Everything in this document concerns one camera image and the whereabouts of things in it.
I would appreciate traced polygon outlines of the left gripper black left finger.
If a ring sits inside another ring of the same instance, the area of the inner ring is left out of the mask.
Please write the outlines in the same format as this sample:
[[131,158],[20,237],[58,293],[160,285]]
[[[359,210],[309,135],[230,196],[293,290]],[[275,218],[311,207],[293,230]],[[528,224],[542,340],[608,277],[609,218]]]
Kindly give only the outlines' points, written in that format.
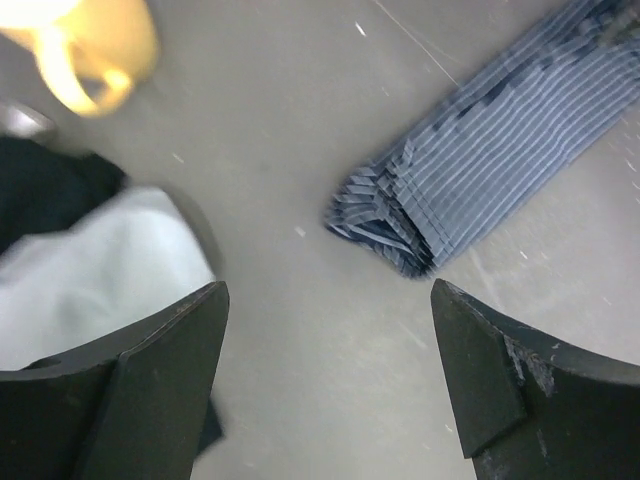
[[229,313],[213,282],[166,309],[1,375],[5,479],[187,479]]

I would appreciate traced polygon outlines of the navy striped boxer underwear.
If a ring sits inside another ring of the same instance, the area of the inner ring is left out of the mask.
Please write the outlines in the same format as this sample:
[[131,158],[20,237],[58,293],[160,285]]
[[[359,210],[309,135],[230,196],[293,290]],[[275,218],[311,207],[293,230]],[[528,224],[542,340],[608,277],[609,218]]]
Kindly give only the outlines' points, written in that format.
[[631,1],[572,1],[355,169],[326,228],[431,275],[488,235],[639,98]]

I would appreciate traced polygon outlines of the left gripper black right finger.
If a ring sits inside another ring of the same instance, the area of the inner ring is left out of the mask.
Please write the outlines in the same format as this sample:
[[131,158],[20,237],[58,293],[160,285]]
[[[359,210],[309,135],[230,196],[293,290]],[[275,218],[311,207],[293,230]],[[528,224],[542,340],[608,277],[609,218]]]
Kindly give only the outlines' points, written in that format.
[[636,479],[639,368],[431,291],[461,449],[479,479]]

